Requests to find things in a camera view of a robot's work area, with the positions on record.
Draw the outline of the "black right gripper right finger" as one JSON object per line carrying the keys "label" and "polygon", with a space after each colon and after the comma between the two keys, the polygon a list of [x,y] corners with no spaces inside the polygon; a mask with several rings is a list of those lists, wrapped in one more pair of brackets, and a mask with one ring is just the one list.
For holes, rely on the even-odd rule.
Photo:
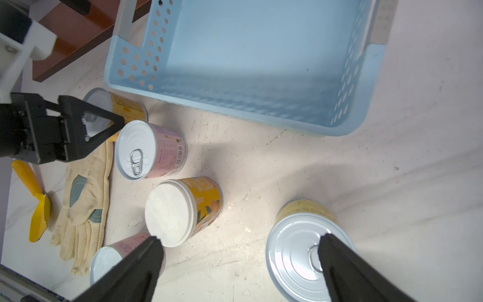
{"label": "black right gripper right finger", "polygon": [[413,301],[333,234],[321,236],[318,257],[332,301]]}

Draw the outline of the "orange can white lid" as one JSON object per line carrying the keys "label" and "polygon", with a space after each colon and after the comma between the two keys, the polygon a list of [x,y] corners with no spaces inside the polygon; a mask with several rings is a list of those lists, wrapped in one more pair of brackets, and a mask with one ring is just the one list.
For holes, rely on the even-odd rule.
{"label": "orange can white lid", "polygon": [[210,177],[170,179],[148,195],[145,222],[163,246],[178,247],[210,226],[223,207],[221,188]]}

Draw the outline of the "brown wooden riser shelf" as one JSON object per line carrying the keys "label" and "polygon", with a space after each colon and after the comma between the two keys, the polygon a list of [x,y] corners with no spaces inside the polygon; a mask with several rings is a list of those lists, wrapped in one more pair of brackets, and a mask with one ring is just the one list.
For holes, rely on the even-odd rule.
{"label": "brown wooden riser shelf", "polygon": [[52,54],[33,61],[32,78],[43,82],[111,38],[119,1],[91,1],[88,15],[80,15],[64,3],[53,7],[39,24],[57,36]]}

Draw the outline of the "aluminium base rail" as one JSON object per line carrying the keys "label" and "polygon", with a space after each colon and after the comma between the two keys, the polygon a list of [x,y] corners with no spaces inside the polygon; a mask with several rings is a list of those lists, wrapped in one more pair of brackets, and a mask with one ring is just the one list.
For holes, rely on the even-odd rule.
{"label": "aluminium base rail", "polygon": [[1,265],[1,301],[54,301],[69,299]]}

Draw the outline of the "tan label can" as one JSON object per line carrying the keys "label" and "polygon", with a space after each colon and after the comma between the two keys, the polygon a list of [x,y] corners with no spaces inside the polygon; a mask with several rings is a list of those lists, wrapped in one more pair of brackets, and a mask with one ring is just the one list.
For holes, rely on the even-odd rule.
{"label": "tan label can", "polygon": [[320,202],[294,200],[278,212],[265,258],[274,285],[288,301],[331,300],[318,257],[320,239],[326,234],[356,250],[335,214]]}

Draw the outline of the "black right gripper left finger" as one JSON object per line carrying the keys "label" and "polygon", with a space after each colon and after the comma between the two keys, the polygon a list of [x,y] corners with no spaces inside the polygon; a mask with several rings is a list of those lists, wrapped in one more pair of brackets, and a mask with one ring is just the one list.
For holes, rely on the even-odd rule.
{"label": "black right gripper left finger", "polygon": [[164,246],[149,237],[75,301],[151,301],[164,268]]}

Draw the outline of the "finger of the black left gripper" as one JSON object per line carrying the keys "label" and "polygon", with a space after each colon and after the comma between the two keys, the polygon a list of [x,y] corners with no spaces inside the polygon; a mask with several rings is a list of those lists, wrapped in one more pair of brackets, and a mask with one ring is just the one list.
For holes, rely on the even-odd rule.
{"label": "finger of the black left gripper", "polygon": [[61,161],[77,161],[87,157],[102,143],[118,133],[125,119],[114,112],[110,95],[87,95],[84,99],[59,96]]}

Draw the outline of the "yellow label can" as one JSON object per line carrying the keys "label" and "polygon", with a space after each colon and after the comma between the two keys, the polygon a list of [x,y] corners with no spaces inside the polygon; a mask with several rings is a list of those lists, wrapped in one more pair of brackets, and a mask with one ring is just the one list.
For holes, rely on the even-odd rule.
{"label": "yellow label can", "polygon": [[[85,95],[83,101],[122,116],[125,119],[126,124],[134,120],[148,121],[148,113],[143,104],[109,92],[103,88],[94,88],[90,90],[90,92]],[[112,124],[111,120],[90,113],[86,113],[84,116],[86,120],[85,126],[87,134],[90,137],[94,137],[98,133],[109,128]]]}

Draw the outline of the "pink label can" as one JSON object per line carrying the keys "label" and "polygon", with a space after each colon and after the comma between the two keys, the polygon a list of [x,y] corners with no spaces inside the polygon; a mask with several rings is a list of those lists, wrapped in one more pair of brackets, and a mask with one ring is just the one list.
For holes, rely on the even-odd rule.
{"label": "pink label can", "polygon": [[90,285],[92,286],[101,280],[150,236],[151,234],[148,231],[140,232],[100,248],[91,261],[89,269]]}
{"label": "pink label can", "polygon": [[114,159],[124,178],[138,181],[179,173],[187,153],[187,142],[177,130],[135,120],[120,131]]}

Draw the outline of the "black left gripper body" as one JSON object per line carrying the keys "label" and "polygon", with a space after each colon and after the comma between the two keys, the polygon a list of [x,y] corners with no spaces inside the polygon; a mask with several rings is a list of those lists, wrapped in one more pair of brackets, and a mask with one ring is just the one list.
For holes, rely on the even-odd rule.
{"label": "black left gripper body", "polygon": [[57,103],[33,93],[11,93],[10,97],[11,103],[1,104],[1,157],[37,165],[67,162],[69,97],[59,96]]}

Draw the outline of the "cream work glove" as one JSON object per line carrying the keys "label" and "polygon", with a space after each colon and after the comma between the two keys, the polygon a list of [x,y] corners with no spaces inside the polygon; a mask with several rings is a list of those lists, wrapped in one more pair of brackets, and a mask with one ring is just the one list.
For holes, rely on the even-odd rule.
{"label": "cream work glove", "polygon": [[60,247],[62,260],[73,261],[74,275],[87,276],[94,255],[103,246],[113,154],[113,143],[105,142],[86,158],[67,165],[51,245]]}

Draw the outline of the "light blue plastic basket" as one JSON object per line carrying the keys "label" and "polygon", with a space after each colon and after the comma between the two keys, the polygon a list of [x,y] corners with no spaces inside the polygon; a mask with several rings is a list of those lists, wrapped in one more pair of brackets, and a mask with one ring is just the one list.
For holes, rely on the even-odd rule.
{"label": "light blue plastic basket", "polygon": [[104,69],[119,91],[324,136],[365,121],[397,1],[122,1]]}

